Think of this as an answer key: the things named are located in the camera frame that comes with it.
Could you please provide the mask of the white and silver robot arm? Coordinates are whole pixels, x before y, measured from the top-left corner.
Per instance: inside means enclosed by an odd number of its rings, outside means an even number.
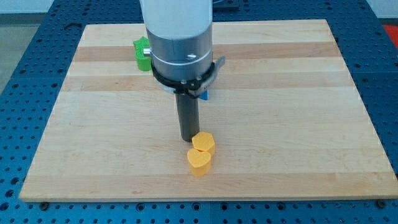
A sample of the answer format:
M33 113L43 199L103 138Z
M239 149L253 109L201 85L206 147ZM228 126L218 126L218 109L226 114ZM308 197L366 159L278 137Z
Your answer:
M163 77L193 80L212 63L212 0L140 0L152 63Z

